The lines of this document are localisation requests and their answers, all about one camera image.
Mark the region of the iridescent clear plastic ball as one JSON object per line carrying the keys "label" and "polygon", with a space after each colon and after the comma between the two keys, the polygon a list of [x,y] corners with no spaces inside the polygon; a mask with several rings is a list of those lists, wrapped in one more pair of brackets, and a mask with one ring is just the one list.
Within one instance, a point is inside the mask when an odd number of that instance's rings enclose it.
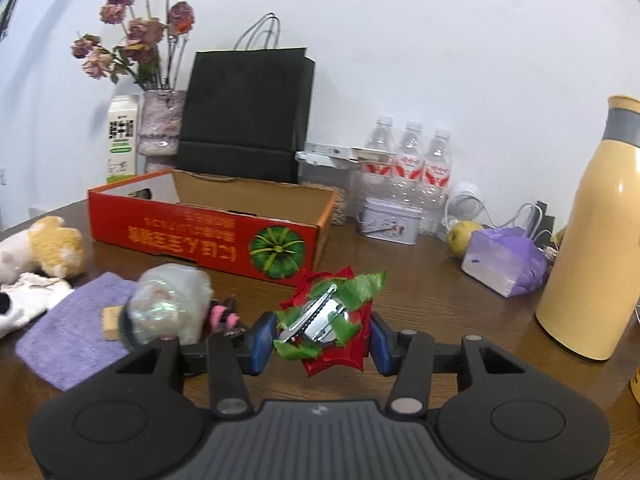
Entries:
{"label": "iridescent clear plastic ball", "polygon": [[196,344],[213,299],[209,275],[178,263],[145,271],[126,305],[134,338],[147,344],[159,336],[177,336]]}

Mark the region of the red green ribbon flower clip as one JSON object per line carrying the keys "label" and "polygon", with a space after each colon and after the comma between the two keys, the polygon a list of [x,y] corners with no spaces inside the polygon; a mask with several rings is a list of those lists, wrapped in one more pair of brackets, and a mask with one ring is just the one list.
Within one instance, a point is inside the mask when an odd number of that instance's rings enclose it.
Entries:
{"label": "red green ribbon flower clip", "polygon": [[309,377],[341,365],[363,369],[369,354],[373,301],[386,284],[385,271],[357,274],[307,272],[291,299],[276,311],[274,350],[299,361]]}

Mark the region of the small beige soap block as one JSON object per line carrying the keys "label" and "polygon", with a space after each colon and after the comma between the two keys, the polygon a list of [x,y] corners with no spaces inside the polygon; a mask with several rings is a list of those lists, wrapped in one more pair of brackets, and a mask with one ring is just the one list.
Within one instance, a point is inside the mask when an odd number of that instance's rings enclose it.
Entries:
{"label": "small beige soap block", "polygon": [[122,306],[108,306],[102,309],[102,335],[106,341],[119,340],[119,317]]}

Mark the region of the purple knitted drawstring bag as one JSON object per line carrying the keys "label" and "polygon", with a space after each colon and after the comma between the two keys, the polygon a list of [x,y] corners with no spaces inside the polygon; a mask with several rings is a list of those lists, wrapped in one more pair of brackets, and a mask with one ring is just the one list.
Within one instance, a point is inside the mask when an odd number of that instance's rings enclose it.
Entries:
{"label": "purple knitted drawstring bag", "polygon": [[128,353],[103,337],[102,311],[124,304],[135,288],[111,272],[76,288],[17,341],[16,355],[54,388],[74,388]]}

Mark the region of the white cloth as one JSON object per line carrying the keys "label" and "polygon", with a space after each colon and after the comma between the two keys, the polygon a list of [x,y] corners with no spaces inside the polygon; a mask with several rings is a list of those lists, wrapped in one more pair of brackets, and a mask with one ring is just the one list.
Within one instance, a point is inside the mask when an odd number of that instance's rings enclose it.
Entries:
{"label": "white cloth", "polygon": [[0,338],[47,313],[73,291],[62,278],[45,278],[35,273],[23,273],[14,284],[2,285]]}

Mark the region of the yellow white plush toy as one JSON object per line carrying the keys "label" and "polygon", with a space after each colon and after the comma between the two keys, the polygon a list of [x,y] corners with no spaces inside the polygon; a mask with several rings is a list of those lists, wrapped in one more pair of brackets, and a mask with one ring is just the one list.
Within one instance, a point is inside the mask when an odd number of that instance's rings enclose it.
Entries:
{"label": "yellow white plush toy", "polygon": [[81,232],[58,216],[43,217],[1,242],[2,285],[15,283],[26,272],[74,278],[85,271],[85,263]]}

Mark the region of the yellow green apple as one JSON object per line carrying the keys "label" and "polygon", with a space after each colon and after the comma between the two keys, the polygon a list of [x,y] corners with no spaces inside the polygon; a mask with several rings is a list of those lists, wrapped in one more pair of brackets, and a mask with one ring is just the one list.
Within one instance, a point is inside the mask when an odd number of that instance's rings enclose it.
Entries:
{"label": "yellow green apple", "polygon": [[469,247],[472,235],[477,231],[483,231],[484,226],[472,220],[457,222],[447,235],[446,243],[450,254],[457,259],[463,259]]}

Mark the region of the small white tin box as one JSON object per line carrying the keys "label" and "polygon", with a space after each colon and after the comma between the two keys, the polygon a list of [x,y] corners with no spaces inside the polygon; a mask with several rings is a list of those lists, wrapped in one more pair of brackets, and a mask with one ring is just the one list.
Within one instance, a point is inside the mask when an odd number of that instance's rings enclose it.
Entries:
{"label": "small white tin box", "polygon": [[394,200],[367,197],[357,219],[360,234],[371,240],[414,246],[422,210]]}

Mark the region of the red cardboard pumpkin box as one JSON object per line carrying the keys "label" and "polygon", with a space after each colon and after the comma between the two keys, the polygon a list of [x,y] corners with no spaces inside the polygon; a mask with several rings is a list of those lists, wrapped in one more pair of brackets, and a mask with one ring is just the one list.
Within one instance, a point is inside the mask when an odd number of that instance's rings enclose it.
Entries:
{"label": "red cardboard pumpkin box", "polygon": [[98,242],[296,286],[321,258],[337,192],[177,169],[88,192]]}

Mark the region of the clear water bottle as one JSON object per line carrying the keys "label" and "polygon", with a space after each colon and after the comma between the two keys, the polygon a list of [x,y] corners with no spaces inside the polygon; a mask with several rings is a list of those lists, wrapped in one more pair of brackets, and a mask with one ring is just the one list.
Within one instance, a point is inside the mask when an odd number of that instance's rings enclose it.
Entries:
{"label": "clear water bottle", "polygon": [[393,118],[378,116],[364,148],[367,158],[360,165],[359,207],[364,209],[367,198],[386,200],[390,197],[390,175],[393,162]]}
{"label": "clear water bottle", "polygon": [[421,180],[423,216],[420,233],[434,235],[444,214],[444,203],[451,177],[450,132],[436,129],[424,152]]}
{"label": "clear water bottle", "polygon": [[411,207],[421,208],[420,182],[424,165],[421,151],[422,124],[407,122],[393,162],[393,196]]}

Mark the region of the right clear water bottle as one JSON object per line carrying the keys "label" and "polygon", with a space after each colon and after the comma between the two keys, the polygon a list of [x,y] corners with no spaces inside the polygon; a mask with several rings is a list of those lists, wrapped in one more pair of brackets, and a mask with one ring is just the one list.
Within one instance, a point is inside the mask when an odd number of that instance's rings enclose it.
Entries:
{"label": "right clear water bottle", "polygon": [[420,233],[434,235],[444,214],[444,203],[451,177],[450,132],[436,129],[424,152],[421,180],[423,216]]}

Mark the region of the flat white carton box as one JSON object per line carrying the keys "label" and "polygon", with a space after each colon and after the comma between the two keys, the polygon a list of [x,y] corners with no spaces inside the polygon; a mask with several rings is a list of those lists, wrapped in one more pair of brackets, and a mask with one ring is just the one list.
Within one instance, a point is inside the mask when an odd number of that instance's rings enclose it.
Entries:
{"label": "flat white carton box", "polygon": [[325,144],[307,142],[303,148],[305,154],[326,156],[349,162],[380,162],[387,164],[393,159],[393,153],[377,148],[358,148],[358,146],[346,146],[337,144]]}

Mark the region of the black paper shopping bag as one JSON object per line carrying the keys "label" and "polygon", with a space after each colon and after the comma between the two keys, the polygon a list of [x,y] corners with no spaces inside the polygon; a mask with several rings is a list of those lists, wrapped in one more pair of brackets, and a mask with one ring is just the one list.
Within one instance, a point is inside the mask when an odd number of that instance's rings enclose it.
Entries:
{"label": "black paper shopping bag", "polygon": [[306,143],[316,64],[280,48],[267,13],[231,50],[198,51],[184,104],[176,167],[194,174],[295,183]]}

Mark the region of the white green milk carton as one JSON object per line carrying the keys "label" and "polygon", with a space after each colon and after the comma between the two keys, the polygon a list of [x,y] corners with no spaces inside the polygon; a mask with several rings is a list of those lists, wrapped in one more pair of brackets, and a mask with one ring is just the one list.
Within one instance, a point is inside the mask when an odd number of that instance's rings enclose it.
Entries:
{"label": "white green milk carton", "polygon": [[139,97],[114,96],[107,112],[106,182],[137,174]]}

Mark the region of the white wall socket plate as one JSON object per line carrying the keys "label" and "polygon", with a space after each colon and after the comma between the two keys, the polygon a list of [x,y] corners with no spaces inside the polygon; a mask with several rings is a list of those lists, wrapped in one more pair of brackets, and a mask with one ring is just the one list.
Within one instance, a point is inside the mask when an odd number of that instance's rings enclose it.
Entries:
{"label": "white wall socket plate", "polygon": [[48,212],[45,209],[42,209],[42,208],[38,208],[38,207],[29,207],[28,208],[28,215],[29,215],[29,218],[31,218],[31,219],[37,219],[37,218],[43,217],[47,213]]}

